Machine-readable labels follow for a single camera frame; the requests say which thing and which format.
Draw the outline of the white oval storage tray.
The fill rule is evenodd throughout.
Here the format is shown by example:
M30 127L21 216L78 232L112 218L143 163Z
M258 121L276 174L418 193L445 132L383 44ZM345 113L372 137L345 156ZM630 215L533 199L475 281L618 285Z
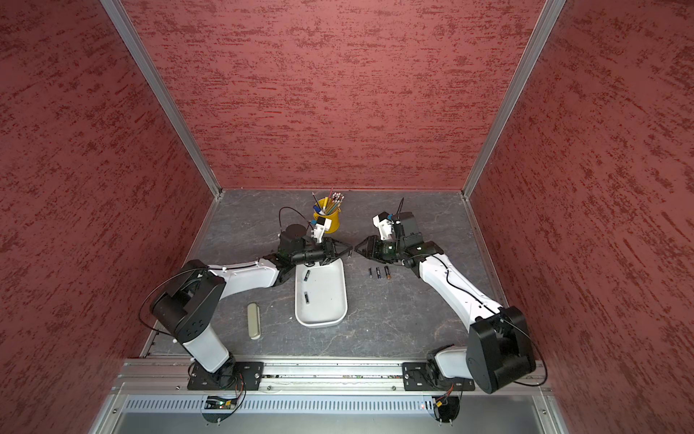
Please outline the white oval storage tray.
M305 273L311 271L307 281ZM305 303L304 294L310 303ZM339 325L348 313L346 280L342 260L330 265L296 266L295 317L308 328Z

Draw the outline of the beige oblong case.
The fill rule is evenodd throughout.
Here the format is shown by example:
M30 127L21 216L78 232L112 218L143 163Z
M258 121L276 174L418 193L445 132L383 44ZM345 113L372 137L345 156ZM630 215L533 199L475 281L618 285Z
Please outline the beige oblong case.
M247 326L251 340L261 338L260 306L255 302L247 306Z

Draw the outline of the aluminium front rail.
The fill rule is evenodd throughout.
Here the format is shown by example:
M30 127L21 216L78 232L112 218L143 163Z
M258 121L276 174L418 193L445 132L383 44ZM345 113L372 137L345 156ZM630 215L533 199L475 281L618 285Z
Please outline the aluminium front rail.
M242 356L263 363L250 396L280 395L431 395L433 390L407 391L402 362L380 358L317 358ZM113 394L190 394L188 357L147 357L126 360L114 380Z

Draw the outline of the left aluminium corner post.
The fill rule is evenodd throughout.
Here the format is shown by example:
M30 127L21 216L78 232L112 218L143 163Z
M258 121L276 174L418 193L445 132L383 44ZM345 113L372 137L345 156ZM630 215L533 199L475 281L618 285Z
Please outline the left aluminium corner post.
M130 20L126 8L121 1L101 0L100 3L105 9L111 23L115 26L121 40L126 45L137 67L146 79L147 84L157 98L159 105L164 110L177 136L181 139L186 151L193 160L193 164L213 194L214 199L219 200L222 196L223 189L213 173L213 170L211 170L202 150L198 146L193 133L187 126L184 116L177 107L173 96L168 88L166 88L164 80L138 35L135 25L133 25Z

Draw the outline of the coloured pencils bundle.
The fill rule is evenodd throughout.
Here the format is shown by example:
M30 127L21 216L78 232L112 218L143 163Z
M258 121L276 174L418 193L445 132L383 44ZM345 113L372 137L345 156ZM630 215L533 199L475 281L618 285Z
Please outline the coloured pencils bundle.
M338 192L331 192L327 197L318 200L315 195L313 210L316 214L329 216L341 210L344 195Z

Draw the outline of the yellow pencil cup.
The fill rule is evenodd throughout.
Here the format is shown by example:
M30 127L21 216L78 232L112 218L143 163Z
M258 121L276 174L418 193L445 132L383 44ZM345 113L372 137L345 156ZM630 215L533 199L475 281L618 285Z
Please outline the yellow pencil cup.
M325 218L330 219L330 220L332 221L332 226L331 226L331 228L326 232L327 234L332 234L332 233L335 233L336 231L339 230L339 228L340 228L340 221L339 221L339 214L340 214L340 211L339 211L338 213L334 213L334 214L332 214L332 215L325 216ZM319 216L319 215L316 214L316 213L314 212L314 219L316 219L316 217L318 217L318 216Z

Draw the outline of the aluminium corner post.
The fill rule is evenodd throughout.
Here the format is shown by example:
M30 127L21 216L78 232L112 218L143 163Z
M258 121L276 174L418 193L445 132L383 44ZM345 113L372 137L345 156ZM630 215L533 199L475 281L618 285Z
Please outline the aluminium corner post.
M213 173L213 170L211 170L202 150L198 146L193 133L187 126L184 116L177 107L173 96L168 88L166 88L164 80L138 35L135 25L133 25L130 20L126 8L121 1L101 0L100 3L105 9L111 23L115 26L121 40L126 45L137 67L146 79L147 84L157 98L159 105L164 110L177 136L181 139L186 151L193 160L193 164L213 194L214 199L219 200L222 196L223 189Z
M484 168L493 155L493 151L501 138L502 132L504 132L504 128L511 114L513 114L513 110L531 77L535 65L540 58L565 4L565 0L547 0L544 2L537 23L523 50L522 57L511 78L510 84L504 93L500 108L497 111L478 157L475 159L470 175L464 184L462 195L466 202L471 201L475 188L484 173Z

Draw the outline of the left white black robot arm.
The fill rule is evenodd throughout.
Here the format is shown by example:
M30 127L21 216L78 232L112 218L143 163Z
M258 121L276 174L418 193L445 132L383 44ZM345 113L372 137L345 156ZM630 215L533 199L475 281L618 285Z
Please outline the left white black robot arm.
M301 265L327 266L351 251L351 245L328 237L320 244L279 248L253 262L222 266L190 260L152 291L149 311L205 372L224 375L233 357L211 326L222 299L279 286Z

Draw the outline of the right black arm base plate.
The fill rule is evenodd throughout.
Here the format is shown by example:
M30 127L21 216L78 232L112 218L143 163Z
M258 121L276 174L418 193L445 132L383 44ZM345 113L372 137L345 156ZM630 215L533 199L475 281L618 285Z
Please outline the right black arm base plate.
M473 392L475 383L467 378L446 378L431 363L403 363L403 386L406 392Z

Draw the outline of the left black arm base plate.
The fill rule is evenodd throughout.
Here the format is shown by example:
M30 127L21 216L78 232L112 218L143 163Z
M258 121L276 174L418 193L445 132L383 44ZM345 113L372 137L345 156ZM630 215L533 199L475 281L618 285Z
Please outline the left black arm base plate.
M188 391L257 391L264 371L262 362L226 362L214 373L198 362L188 369Z

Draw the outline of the right aluminium corner post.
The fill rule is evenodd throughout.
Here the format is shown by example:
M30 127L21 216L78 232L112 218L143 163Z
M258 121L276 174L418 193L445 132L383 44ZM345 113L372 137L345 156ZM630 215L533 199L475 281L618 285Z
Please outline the right aluminium corner post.
M500 108L497 111L478 157L475 159L470 175L464 184L462 195L466 202L471 201L475 188L484 173L484 168L493 155L493 151L501 138L502 132L504 132L504 128L511 114L513 114L513 110L531 77L535 65L540 58L565 4L565 0L547 0L544 2L537 23L523 50L522 57L511 78L510 84L504 93Z

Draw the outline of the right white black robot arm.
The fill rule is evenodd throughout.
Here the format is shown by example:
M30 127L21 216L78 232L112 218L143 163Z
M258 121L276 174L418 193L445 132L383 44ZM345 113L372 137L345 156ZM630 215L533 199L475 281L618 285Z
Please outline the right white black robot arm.
M527 321L516 307L503 307L458 271L435 242L406 246L370 236L356 252L385 266L401 265L430 285L448 303L467 330L466 345L450 345L429 357L431 383L473 381L494 393L537 369Z

